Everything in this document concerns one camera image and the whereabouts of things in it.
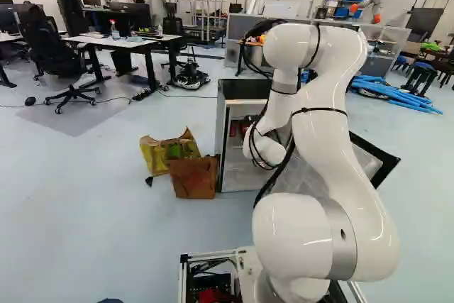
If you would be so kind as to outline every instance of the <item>table leg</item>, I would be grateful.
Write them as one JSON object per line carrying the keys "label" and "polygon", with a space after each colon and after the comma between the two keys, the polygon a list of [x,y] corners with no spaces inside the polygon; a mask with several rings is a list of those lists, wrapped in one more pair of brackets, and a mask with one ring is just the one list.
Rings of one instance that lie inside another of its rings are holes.
{"label": "table leg", "polygon": [[241,63],[243,59],[244,44],[240,44],[240,55],[238,56],[238,68],[236,70],[235,76],[238,77],[241,73]]}
{"label": "table leg", "polygon": [[144,54],[144,56],[145,64],[147,66],[148,85],[150,86],[150,90],[153,93],[157,89],[157,82],[155,77],[155,69],[153,67],[153,60],[151,59],[151,52],[148,51]]}
{"label": "table leg", "polygon": [[177,78],[177,72],[175,70],[175,67],[177,66],[177,51],[175,51],[176,47],[172,41],[170,41],[167,46],[169,49],[169,73],[173,83]]}
{"label": "table leg", "polygon": [[93,67],[93,71],[94,71],[94,75],[96,76],[96,79],[93,79],[92,81],[81,85],[79,88],[87,88],[87,87],[92,86],[93,84],[102,83],[102,82],[112,78],[112,76],[103,76],[102,75],[101,65],[99,64],[98,56],[96,56],[96,49],[93,45],[89,46],[88,53],[90,56],[90,60],[92,62],[92,67]]}
{"label": "table leg", "polygon": [[8,88],[15,88],[17,87],[16,84],[11,83],[6,76],[5,70],[3,70],[3,65],[0,63],[0,86],[8,87]]}

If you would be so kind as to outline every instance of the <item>green object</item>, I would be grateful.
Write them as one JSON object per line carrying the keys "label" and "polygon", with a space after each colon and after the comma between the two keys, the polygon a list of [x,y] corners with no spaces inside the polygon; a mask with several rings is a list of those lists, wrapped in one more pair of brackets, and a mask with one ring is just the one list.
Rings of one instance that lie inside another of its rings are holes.
{"label": "green object", "polygon": [[422,43],[421,47],[423,49],[432,50],[432,51],[440,51],[441,50],[441,47],[439,45],[437,45],[437,43]]}

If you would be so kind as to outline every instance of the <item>computer monitor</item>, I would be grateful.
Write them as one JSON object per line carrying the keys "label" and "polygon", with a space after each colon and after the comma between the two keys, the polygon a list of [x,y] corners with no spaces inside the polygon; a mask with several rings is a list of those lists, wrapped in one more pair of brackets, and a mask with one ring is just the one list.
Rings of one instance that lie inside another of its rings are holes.
{"label": "computer monitor", "polygon": [[150,6],[148,4],[111,2],[109,7],[112,11],[120,11],[129,15],[129,27],[135,31],[138,31],[139,28],[151,26]]}
{"label": "computer monitor", "polygon": [[406,28],[410,28],[411,33],[421,36],[425,34],[423,38],[430,38],[443,11],[443,9],[432,8],[412,9]]}
{"label": "computer monitor", "polygon": [[101,6],[101,0],[82,0],[84,5]]}
{"label": "computer monitor", "polygon": [[0,4],[0,31],[17,34],[19,29],[12,5]]}

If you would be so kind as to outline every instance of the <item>wire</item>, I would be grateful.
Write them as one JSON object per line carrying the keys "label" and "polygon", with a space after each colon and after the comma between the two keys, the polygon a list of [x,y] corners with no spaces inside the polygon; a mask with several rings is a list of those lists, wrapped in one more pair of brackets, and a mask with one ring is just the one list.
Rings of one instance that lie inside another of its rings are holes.
{"label": "wire", "polygon": [[[38,103],[38,104],[35,104],[34,106],[44,106],[44,103]],[[4,106],[3,104],[0,105],[0,108],[25,108],[26,105],[23,104],[22,106]]]}
{"label": "wire", "polygon": [[210,97],[210,96],[180,96],[180,95],[166,95],[163,92],[157,91],[164,97],[179,97],[181,99],[188,98],[188,99],[217,99],[217,97]]}
{"label": "wire", "polygon": [[106,102],[110,102],[110,101],[113,101],[114,99],[127,99],[129,101],[129,103],[131,103],[133,101],[133,99],[130,99],[129,97],[126,97],[126,96],[118,96],[118,97],[114,97],[113,99],[104,99],[102,101],[96,101],[97,103],[106,103]]}
{"label": "wire", "polygon": [[[129,100],[129,103],[130,104],[133,100],[130,99],[129,97],[125,97],[125,96],[119,96],[119,97],[114,97],[113,99],[105,99],[103,101],[96,101],[96,103],[106,103],[106,102],[110,102],[110,101],[113,101],[115,99],[127,99]],[[90,101],[70,101],[71,103],[89,103]],[[55,105],[55,104],[58,104],[57,102],[52,102],[52,103],[49,103],[49,104],[45,104],[45,103],[37,103],[37,104],[34,104],[32,106],[50,106],[50,105]],[[25,104],[23,104],[22,106],[6,106],[6,105],[3,105],[3,104],[0,104],[0,108],[13,108],[13,109],[19,109],[19,108],[26,108],[28,106],[26,106]]]}

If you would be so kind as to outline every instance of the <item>metal frame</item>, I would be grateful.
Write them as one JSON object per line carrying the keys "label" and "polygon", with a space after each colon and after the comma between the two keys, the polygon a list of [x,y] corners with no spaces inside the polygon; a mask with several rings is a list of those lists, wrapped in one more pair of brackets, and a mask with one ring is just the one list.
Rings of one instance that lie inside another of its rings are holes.
{"label": "metal frame", "polygon": [[[189,273],[189,265],[191,263],[200,263],[204,262],[206,260],[232,260],[235,265],[236,265],[236,270],[238,272],[238,277],[241,277],[242,272],[238,268],[238,264],[242,266],[242,270],[245,273],[251,273],[253,270],[261,270],[261,269],[252,269],[249,267],[254,266],[254,264],[247,264],[246,258],[243,258],[242,255],[245,255],[247,252],[253,252],[254,248],[253,247],[246,247],[246,248],[237,248],[235,250],[223,250],[223,251],[218,251],[218,252],[207,252],[207,253],[185,253],[182,254],[179,258],[179,267],[178,267],[178,301],[177,303],[187,303],[186,297],[187,297],[187,279],[188,279],[188,273]],[[243,285],[247,284],[248,286],[250,283],[243,281]],[[332,281],[331,284],[335,285],[339,290],[339,294],[343,294],[343,291],[339,284],[335,281]],[[347,285],[349,289],[351,290],[353,294],[353,298],[357,303],[367,303],[367,300],[362,293],[359,285],[356,282],[347,282]]]}

